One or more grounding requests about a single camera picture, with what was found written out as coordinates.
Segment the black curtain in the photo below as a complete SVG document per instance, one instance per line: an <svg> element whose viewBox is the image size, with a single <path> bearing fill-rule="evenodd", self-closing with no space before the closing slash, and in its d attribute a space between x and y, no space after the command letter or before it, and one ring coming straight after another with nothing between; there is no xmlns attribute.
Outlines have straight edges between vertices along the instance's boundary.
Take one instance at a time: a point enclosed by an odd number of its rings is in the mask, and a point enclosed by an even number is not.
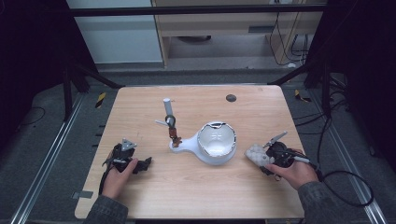
<svg viewBox="0 0 396 224"><path fill-rule="evenodd" d="M312 43L311 58L326 37L347 16L325 54L331 72L346 76L351 110L378 156L396 171L396 13L392 0L332 1L348 4L344 11L323 14ZM320 82L323 63L308 72L306 82Z"/></svg>
<svg viewBox="0 0 396 224"><path fill-rule="evenodd" d="M46 13L66 1L4 0L0 4L0 149L32 106L34 96L63 83L63 71L80 63L97 72L74 18ZM84 74L69 69L79 91Z"/></svg>

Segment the cabinet door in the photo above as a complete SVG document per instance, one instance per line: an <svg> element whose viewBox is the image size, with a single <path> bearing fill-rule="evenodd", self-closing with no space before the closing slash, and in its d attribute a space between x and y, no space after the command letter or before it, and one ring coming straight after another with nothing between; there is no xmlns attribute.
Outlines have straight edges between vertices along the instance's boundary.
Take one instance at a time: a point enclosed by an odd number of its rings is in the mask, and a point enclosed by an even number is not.
<svg viewBox="0 0 396 224"><path fill-rule="evenodd" d="M67 0L70 8L151 7L149 0ZM163 63L153 16L76 18L96 64Z"/></svg>

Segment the aluminum rail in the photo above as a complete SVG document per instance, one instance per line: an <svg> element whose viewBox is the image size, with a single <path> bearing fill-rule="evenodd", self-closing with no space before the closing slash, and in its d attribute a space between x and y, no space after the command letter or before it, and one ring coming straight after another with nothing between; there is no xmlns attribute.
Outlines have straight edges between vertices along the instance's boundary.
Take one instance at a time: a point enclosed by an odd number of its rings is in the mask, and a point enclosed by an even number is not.
<svg viewBox="0 0 396 224"><path fill-rule="evenodd" d="M11 224L23 224L29 217L32 208L35 205L35 201L37 200L38 195L40 194L41 190L44 187L44 184L46 183L52 166L56 162L56 158L61 151L64 140L66 139L66 136L69 134L70 129L73 126L76 116L81 108L81 103L83 99L84 94L80 93L78 95L78 98L76 99L75 105L73 106L73 113L71 114L69 120L64 122L60 131L55 137L55 140L53 141L52 146L49 149L47 157L44 159L39 171L37 172L37 175L35 176L35 180L25 194L17 211L12 216L10 221Z"/></svg>
<svg viewBox="0 0 396 224"><path fill-rule="evenodd" d="M320 112L323 112L320 106L319 96L314 91L309 91L309 92L313 96L312 97L313 101L317 106L318 110ZM339 133L337 132L336 128L333 125L331 125L329 128L329 135L332 139L332 143L335 147L335 151L337 152L338 157L341 160L341 163L343 163L344 168L351 173L361 176L361 172L359 171L358 167L353 162L352 158L347 152L347 147L344 145L341 136L339 135ZM370 190L361 181L357 181L357 179L354 177L351 177L350 181L360 201L362 203L368 202L370 199ZM372 203L365 206L364 210L367 214L367 217L370 219L371 223L388 224L384 214L382 213L381 208L379 207L375 199L373 200Z"/></svg>

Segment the sleeve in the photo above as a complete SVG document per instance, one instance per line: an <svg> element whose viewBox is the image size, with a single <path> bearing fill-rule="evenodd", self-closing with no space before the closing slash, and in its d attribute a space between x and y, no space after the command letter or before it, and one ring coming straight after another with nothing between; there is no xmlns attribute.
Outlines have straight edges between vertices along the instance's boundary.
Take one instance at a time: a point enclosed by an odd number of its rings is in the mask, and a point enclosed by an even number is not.
<svg viewBox="0 0 396 224"><path fill-rule="evenodd" d="M106 196L100 195L93 204L84 224L120 223L124 224L128 216L128 208Z"/></svg>
<svg viewBox="0 0 396 224"><path fill-rule="evenodd" d="M338 206L325 188L325 185L320 182L306 183L298 188L306 223L349 223L339 216Z"/></svg>

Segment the black cable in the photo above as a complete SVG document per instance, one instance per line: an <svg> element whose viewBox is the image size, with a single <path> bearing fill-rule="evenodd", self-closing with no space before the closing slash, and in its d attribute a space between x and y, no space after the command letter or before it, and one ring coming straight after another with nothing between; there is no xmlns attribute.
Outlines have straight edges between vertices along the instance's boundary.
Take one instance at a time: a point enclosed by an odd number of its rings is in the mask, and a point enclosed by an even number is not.
<svg viewBox="0 0 396 224"><path fill-rule="evenodd" d="M289 64L289 63L298 62L298 60L290 59L289 56L288 56L288 54L286 53L285 44L283 43L282 35L280 34L280 30L279 30L278 20L279 20L279 12L276 13L276 20L275 20L274 29L273 29L273 31L272 31L271 34L270 34L270 49L271 49L271 51L272 51L272 53L273 53L273 55L274 55L276 64L277 64L277 65L287 65L287 64ZM280 43L282 44L283 53L285 54L286 58L289 59L289 62L288 62L288 63L279 63L279 62L276 60L275 52L274 52L274 49L272 48L272 44L271 44L271 43L272 43L272 36L273 36L274 30L275 30L276 27L277 27L277 31L278 31L278 33L279 33Z"/></svg>
<svg viewBox="0 0 396 224"><path fill-rule="evenodd" d="M320 138L319 138L318 151L317 151L317 163L318 163L317 171L318 171L320 174L321 174L321 169L320 169L320 149L321 149L321 144L322 144L322 141L323 141L324 133L326 132L326 126L327 126L328 122L331 121L331 120L332 120L332 117L328 117L328 118L326 119L325 124L324 124L324 126L323 126L322 133L321 133ZM326 181L325 181L327 177L329 177L330 175L335 175L335 174L348 174L348 175L353 175L353 176L357 177L357 178L358 178L361 182L363 182L363 183L367 186L367 188L370 190L370 199L369 199L366 203L353 203L353 202L348 201L347 199L343 198L341 195L339 195L337 192L335 192L335 190L332 189L332 188L329 186L329 184L326 183ZM323 183L326 185L326 187L327 187L337 198L339 198L341 201L343 201L344 203L347 203L347 204L349 204L349 205L352 205L352 206L355 206L355 207L364 207L364 206L367 206L367 205L369 205L370 203L372 203L373 200L374 200L374 191L373 191L373 189L371 188L371 186L367 183L367 181L364 180L361 176L356 175L356 174L353 174L353 173L351 173L351 172L349 172L349 171L343 171L343 170L331 171L331 172L327 173L326 175L324 175L323 177L319 176L319 180L320 180L321 182L323 182Z"/></svg>
<svg viewBox="0 0 396 224"><path fill-rule="evenodd" d="M0 11L0 16L3 15L3 13L6 11L6 4L4 3L5 0L2 0L2 9Z"/></svg>
<svg viewBox="0 0 396 224"><path fill-rule="evenodd" d="M323 129L322 129L322 132L320 134L319 143L318 143L318 151L317 151L318 168L320 168L320 156L319 155L320 155L321 144L322 144L322 141L323 141L323 136L324 136L324 133L326 132L326 126L327 126L328 122L331 119L332 119L332 117L326 118L326 121L324 122L324 126L323 126Z"/></svg>
<svg viewBox="0 0 396 224"><path fill-rule="evenodd" d="M355 176L356 178L358 178L358 179L359 179L361 182L363 182L363 183L366 185L366 187L370 190L370 199L369 199L366 203L353 203L353 202L348 201L347 199L343 198L341 195L339 195L337 192L335 192L335 190L332 189L332 188L329 186L329 184L326 183L326 181L325 181L325 180L326 180L326 177L329 177L330 175L336 175L336 174L353 175L353 176ZM353 174L353 173L351 173L351 172L349 172L349 171L336 170L336 171L329 172L328 174L326 174L326 175L323 176L322 182L327 186L327 188L328 188L337 198L339 198L341 201L343 201L344 203L347 203L347 204L349 204L349 205L352 205L352 206L355 206L355 207L364 207L364 206L367 206L367 205L369 205L370 203L372 203L373 200L374 200L374 191L373 191L372 187L369 185L369 183L368 183L365 179L363 179L361 176L356 175L356 174Z"/></svg>
<svg viewBox="0 0 396 224"><path fill-rule="evenodd" d="M46 115L46 110L45 110L43 107L41 107L41 106L33 106L32 109L41 109L41 110L43 111L43 114L40 116L40 118L38 118L38 119L36 119L36 120L34 120L34 121L31 121L31 122L22 123L21 125L30 125L30 124L34 124L34 123L38 122L39 120L43 119L44 116Z"/></svg>

